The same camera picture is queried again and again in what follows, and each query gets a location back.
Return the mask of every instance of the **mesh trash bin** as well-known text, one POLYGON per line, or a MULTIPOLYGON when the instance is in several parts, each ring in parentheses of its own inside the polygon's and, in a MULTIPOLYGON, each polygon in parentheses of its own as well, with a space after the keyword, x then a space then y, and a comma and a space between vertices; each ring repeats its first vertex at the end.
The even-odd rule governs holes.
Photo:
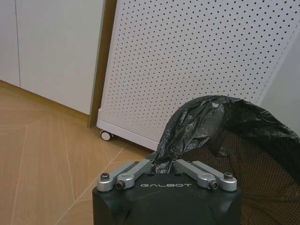
POLYGON ((193 99, 166 125, 156 172, 169 173, 178 158, 234 174, 241 224, 300 224, 300 139, 268 111, 232 97, 193 99))

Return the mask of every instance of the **wooden baseboard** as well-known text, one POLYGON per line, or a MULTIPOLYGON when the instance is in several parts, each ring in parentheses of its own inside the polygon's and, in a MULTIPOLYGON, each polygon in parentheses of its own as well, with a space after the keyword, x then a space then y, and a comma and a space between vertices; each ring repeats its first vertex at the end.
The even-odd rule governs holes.
POLYGON ((104 16, 102 23, 102 33, 99 46, 98 62, 96 78, 94 83, 94 91, 92 97, 92 106, 90 112, 89 127, 96 125, 98 117, 98 109, 101 106, 102 92, 104 87, 104 79, 106 66, 108 61, 109 48, 113 32, 113 21, 116 12, 117 0, 106 0, 104 8, 104 16))
POLYGON ((11 85, 9 83, 6 83, 4 81, 0 80, 0 88, 3 88, 7 90, 10 94, 12 95, 18 95, 19 97, 22 98, 27 98, 30 99, 31 101, 34 101, 36 103, 39 103, 43 106, 48 107, 52 111, 59 112, 59 113, 64 113, 69 116, 75 117, 77 119, 83 120, 86 122, 88 125, 89 121, 89 115, 86 115, 80 111, 77 111, 75 109, 71 109, 65 105, 59 104, 57 102, 54 102, 52 100, 49 100, 45 97, 39 96, 37 94, 34 94, 30 91, 24 90, 22 88, 19 88, 17 86, 11 85))

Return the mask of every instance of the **white pegboard panel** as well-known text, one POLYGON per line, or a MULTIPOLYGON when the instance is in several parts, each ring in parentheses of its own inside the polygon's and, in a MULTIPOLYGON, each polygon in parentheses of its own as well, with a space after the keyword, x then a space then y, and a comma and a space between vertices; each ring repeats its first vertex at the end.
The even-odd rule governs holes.
POLYGON ((300 0, 118 0, 101 120, 158 142, 193 98, 257 103, 298 11, 300 0))

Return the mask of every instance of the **metal linkage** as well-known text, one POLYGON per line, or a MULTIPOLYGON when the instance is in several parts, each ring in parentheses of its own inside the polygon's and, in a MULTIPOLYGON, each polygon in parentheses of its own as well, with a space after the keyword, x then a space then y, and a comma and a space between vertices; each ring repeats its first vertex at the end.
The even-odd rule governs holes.
POLYGON ((221 189, 225 191, 235 191, 237 189, 237 180, 233 177, 232 173, 225 172, 223 174, 200 161, 194 161, 192 165, 207 173, 213 174, 221 189))
POLYGON ((116 188, 119 190, 131 188, 135 185, 135 180, 143 173, 148 172, 152 167, 151 160, 144 159, 142 162, 135 165, 129 171, 118 175, 116 188))
POLYGON ((97 190, 101 192, 110 191, 113 189, 113 186, 116 183, 117 177, 120 173, 124 173, 127 170, 130 170, 134 167, 137 163, 128 162, 124 165, 120 166, 118 169, 111 173, 102 173, 100 178, 97 180, 97 190))
POLYGON ((183 159, 177 159, 175 161, 175 170, 177 173, 185 173, 190 176, 203 188, 216 189, 218 187, 218 183, 214 175, 200 170, 183 159))

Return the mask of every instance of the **white cabinet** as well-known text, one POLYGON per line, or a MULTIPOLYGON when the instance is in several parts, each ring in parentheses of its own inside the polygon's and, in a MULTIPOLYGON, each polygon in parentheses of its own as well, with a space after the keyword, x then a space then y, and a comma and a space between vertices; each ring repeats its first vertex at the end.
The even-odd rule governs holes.
POLYGON ((15 0, 0 1, 0 80, 20 86, 15 0))
POLYGON ((89 114, 103 0, 16 0, 21 87, 89 114))

